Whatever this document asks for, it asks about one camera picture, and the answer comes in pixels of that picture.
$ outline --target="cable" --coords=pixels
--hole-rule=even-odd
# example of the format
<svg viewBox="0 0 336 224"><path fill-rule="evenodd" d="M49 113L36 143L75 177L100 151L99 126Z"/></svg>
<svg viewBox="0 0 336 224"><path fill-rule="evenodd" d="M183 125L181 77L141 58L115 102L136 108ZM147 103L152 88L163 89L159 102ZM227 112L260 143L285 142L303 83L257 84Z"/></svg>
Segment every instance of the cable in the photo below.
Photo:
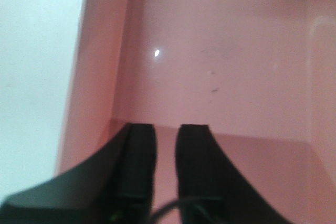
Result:
<svg viewBox="0 0 336 224"><path fill-rule="evenodd" d="M156 224L156 222L165 216L174 208L183 209L186 206L195 208L203 217L205 217L211 224L228 224L223 220L214 220L210 217L207 210L202 206L202 199L196 197L186 197L182 199L176 199L168 202L166 205L154 212L146 222L146 224Z"/></svg>

